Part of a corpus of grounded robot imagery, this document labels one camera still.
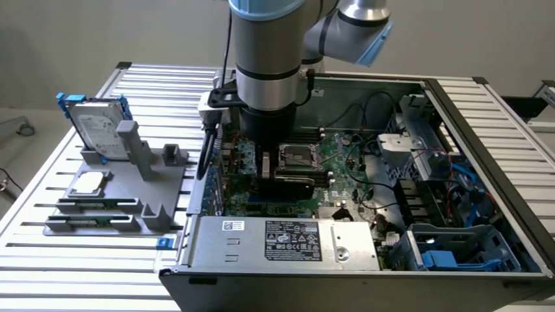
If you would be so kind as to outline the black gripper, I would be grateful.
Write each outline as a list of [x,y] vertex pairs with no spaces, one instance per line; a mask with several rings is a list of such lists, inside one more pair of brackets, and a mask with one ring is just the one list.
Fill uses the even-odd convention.
[[297,107],[279,110],[241,108],[239,123],[242,134],[255,144],[257,176],[274,179],[278,166],[279,144],[290,137],[297,118]]

